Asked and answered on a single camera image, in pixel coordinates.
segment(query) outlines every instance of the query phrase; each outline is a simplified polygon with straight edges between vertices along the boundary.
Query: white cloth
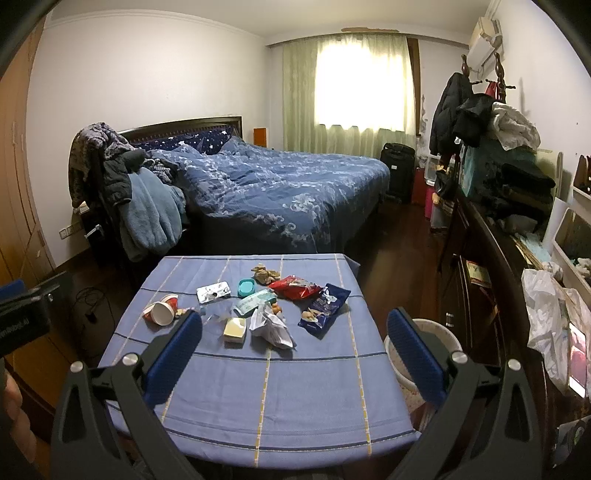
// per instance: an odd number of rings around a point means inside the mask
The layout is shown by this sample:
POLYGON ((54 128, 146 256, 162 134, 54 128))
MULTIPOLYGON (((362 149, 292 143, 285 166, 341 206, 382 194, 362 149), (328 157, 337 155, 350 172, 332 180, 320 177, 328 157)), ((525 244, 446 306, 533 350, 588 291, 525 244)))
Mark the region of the white cloth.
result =
POLYGON ((519 110, 504 103, 492 104, 492 118, 488 126, 489 135, 498 139, 505 150, 526 145, 537 151, 540 147, 538 129, 519 110))

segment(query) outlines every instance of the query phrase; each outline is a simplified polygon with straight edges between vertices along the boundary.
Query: bag on rack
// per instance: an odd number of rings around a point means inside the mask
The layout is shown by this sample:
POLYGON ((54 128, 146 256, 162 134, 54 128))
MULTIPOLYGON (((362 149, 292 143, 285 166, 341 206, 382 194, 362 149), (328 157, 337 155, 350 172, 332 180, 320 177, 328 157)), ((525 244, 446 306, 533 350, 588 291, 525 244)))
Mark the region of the bag on rack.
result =
POLYGON ((453 200, 456 197, 457 185, 460 178, 460 159, 456 155, 456 162, 453 167, 452 175, 445 170, 435 172, 435 193, 443 200, 453 200))

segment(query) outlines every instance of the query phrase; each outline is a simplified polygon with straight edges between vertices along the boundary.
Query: snack bag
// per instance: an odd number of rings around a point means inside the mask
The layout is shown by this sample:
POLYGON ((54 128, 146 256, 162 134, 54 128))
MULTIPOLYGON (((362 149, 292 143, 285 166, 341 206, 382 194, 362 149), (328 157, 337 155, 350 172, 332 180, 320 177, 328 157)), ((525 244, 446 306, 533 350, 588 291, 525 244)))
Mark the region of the snack bag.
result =
POLYGON ((298 325, 308 330, 312 335, 323 332, 330 326, 330 321, 336 317, 350 293, 350 290, 327 283, 312 305, 302 312, 298 325))
POLYGON ((307 297, 315 295, 320 290, 322 290, 322 287, 293 275, 283 278, 282 280, 275 281, 268 285, 268 287, 290 300, 306 299, 307 297))

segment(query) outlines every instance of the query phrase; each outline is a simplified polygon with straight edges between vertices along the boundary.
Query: black clothing pile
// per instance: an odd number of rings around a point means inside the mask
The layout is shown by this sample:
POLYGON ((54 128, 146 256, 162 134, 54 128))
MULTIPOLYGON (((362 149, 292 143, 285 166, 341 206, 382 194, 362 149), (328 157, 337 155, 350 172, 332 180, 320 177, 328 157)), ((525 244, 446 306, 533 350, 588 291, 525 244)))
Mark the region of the black clothing pile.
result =
POLYGON ((454 73, 447 82, 441 100, 433 115, 431 155, 453 155, 460 153, 460 145, 456 144, 453 129, 458 117, 458 107, 473 95, 470 80, 461 73, 454 73))

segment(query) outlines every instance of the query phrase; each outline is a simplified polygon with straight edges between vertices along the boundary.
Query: bed frame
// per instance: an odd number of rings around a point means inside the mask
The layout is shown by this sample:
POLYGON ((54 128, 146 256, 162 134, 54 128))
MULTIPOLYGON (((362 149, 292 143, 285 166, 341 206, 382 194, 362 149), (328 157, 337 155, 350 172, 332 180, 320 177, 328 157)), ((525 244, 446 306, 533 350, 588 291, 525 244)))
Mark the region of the bed frame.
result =
POLYGON ((210 118, 191 118, 188 120, 177 120, 163 124, 146 125, 145 127, 133 128, 119 132, 129 142, 146 142, 157 138, 173 137, 182 134, 194 134, 214 127, 230 125, 234 128, 234 135, 242 138, 242 117, 241 116, 216 116, 210 118))

